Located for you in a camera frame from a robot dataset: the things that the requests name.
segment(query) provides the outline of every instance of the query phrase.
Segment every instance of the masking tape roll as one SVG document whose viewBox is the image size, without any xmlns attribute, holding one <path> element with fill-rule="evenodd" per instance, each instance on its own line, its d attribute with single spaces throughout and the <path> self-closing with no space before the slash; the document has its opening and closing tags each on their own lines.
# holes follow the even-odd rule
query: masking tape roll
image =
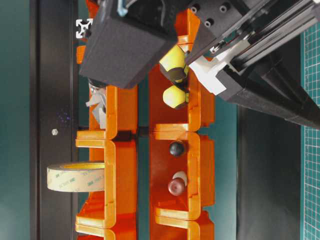
<svg viewBox="0 0 320 240">
<path fill-rule="evenodd" d="M 47 187 L 59 192 L 104 191 L 105 164 L 72 162 L 48 166 Z"/>
</svg>

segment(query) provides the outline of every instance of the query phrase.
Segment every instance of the orange plastic tray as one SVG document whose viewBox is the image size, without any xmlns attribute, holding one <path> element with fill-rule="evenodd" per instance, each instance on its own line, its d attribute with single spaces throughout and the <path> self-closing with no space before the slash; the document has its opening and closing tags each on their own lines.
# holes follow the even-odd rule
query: orange plastic tray
<svg viewBox="0 0 320 240">
<path fill-rule="evenodd" d="M 129 131 L 133 134 L 138 128 L 138 87 L 121 89 L 106 87 L 106 129 L 100 129 L 92 115 L 95 107 L 89 110 L 89 130 L 78 131 L 78 138 L 114 139 L 119 132 Z"/>
<path fill-rule="evenodd" d="M 175 30 L 178 35 L 177 44 L 182 48 L 182 50 L 184 50 L 184 52 L 191 52 L 196 40 L 199 25 L 199 18 L 189 9 L 176 16 Z"/>
<path fill-rule="evenodd" d="M 105 163 L 105 191 L 91 192 L 75 221 L 77 232 L 87 233 L 99 229 L 99 236 L 102 237 L 106 229 L 116 224 L 117 218 L 136 213 L 136 144 L 134 140 L 113 142 L 81 138 L 79 135 L 75 144 L 78 148 L 92 149 L 91 162 Z"/>
<path fill-rule="evenodd" d="M 181 140 L 187 153 L 174 157 L 169 146 Z M 149 136 L 150 203 L 160 217 L 196 220 L 203 207 L 215 203 L 214 142 L 195 132 L 153 132 Z M 169 193 L 168 183 L 176 172 L 188 177 L 186 191 L 180 196 Z"/>
<path fill-rule="evenodd" d="M 203 211 L 196 221 L 155 216 L 150 220 L 150 239 L 214 240 L 215 226 Z"/>
<path fill-rule="evenodd" d="M 215 121 L 215 97 L 189 70 L 189 103 L 173 109 L 163 102 L 163 92 L 172 84 L 154 67 L 149 77 L 149 126 L 152 132 L 196 132 Z"/>
<path fill-rule="evenodd" d="M 136 217 L 126 215 L 120 218 L 114 227 L 101 232 L 99 228 L 89 229 L 91 235 L 79 236 L 78 240 L 136 240 Z"/>
<path fill-rule="evenodd" d="M 178 45 L 191 51 L 200 20 L 186 10 L 178 14 L 175 29 Z M 172 84 L 156 65 L 148 74 L 149 79 L 149 126 L 152 132 L 196 132 L 215 121 L 215 96 L 209 93 L 189 69 L 189 103 L 182 109 L 173 109 L 163 102 L 163 93 Z"/>
</svg>

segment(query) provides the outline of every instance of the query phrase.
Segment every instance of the black ball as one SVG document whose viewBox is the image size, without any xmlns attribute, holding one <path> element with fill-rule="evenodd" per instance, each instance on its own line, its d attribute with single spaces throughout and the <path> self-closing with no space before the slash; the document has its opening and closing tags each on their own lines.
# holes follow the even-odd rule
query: black ball
<svg viewBox="0 0 320 240">
<path fill-rule="evenodd" d="M 170 154 L 180 157 L 186 151 L 186 147 L 182 141 L 174 141 L 170 144 Z"/>
</svg>

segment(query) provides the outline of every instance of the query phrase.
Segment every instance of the wall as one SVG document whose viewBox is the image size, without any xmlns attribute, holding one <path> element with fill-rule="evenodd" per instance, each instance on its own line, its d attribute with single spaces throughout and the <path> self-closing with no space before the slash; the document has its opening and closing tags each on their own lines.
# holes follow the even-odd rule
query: wall
<svg viewBox="0 0 320 240">
<path fill-rule="evenodd" d="M 30 239 L 29 1 L 0 1 L 0 235 Z"/>
</svg>

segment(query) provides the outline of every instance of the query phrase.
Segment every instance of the green cutting mat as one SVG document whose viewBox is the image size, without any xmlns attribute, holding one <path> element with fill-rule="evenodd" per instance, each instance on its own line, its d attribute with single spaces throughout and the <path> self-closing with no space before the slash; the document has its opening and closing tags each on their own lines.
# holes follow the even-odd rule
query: green cutting mat
<svg viewBox="0 0 320 240">
<path fill-rule="evenodd" d="M 302 86 L 320 104 L 320 23 L 301 35 Z M 320 131 L 301 128 L 301 234 L 320 240 Z"/>
</svg>

